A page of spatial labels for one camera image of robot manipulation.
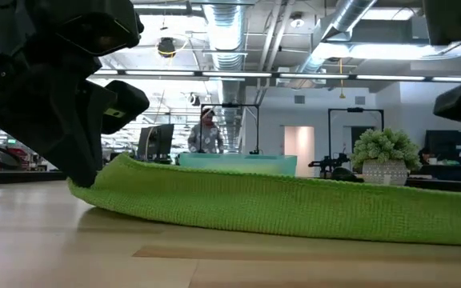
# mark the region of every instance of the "green towel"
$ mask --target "green towel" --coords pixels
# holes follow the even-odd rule
[[[184,226],[312,238],[461,245],[461,193],[192,170],[120,155],[75,197]]]

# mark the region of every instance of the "silver air duct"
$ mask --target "silver air duct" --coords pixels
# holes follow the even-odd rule
[[[232,54],[231,51],[243,48],[245,6],[235,5],[205,5],[204,14],[209,25],[210,46],[213,50],[224,53],[213,54],[214,68],[220,71],[237,71],[243,69],[244,56]],[[222,103],[244,103],[245,95],[240,91],[240,81],[221,81],[218,92]],[[223,109],[225,128],[230,150],[237,150],[237,138],[241,120],[241,109]]]
[[[339,0],[335,7],[335,12],[328,19],[321,19],[318,21],[316,30],[314,33],[314,41],[317,45],[330,37],[342,37],[343,40],[350,40],[351,30],[360,19],[366,14],[366,12],[376,3],[376,0]],[[325,58],[319,58],[318,55],[313,52],[307,60],[298,68],[298,73],[316,73],[322,64],[325,62]]]

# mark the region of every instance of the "computer monitor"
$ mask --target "computer monitor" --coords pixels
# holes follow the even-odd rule
[[[169,162],[173,137],[173,124],[142,128],[137,158],[145,161]]]

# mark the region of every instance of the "man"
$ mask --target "man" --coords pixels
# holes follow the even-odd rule
[[[191,153],[223,153],[223,138],[220,129],[213,123],[214,111],[206,108],[200,115],[200,123],[191,129],[188,146]],[[200,146],[200,126],[202,126],[202,150]]]
[[[430,157],[431,154],[428,148],[424,147],[419,151],[419,161],[421,162],[421,164],[430,165]]]

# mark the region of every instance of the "white wall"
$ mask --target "white wall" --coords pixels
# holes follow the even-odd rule
[[[426,130],[461,130],[461,122],[433,115],[436,98],[455,87],[452,83],[401,83],[403,129],[417,145],[424,145]]]
[[[253,103],[256,95],[255,87],[249,86],[246,90],[247,102]],[[375,94],[369,93],[367,88],[344,88],[345,98],[340,98],[341,89],[335,88],[329,91],[327,88],[321,89],[300,89],[291,88],[268,88],[264,96],[261,108],[271,109],[296,109],[314,110],[325,108],[349,108],[355,107],[355,96],[365,96],[366,105],[362,108],[375,108]],[[305,104],[295,104],[294,96],[305,96]]]
[[[370,113],[350,114],[334,112],[332,123],[332,153],[343,150],[346,139],[343,130],[347,126],[380,126],[379,116]],[[243,153],[255,148],[255,128],[252,117],[244,123]],[[278,110],[262,108],[259,120],[259,149],[264,154],[283,154],[284,126],[313,126],[315,128],[315,159],[321,160],[328,155],[328,121],[327,110]]]
[[[401,86],[399,83],[392,84],[376,94],[376,106],[384,110],[385,127],[393,130],[401,130],[402,111]]]

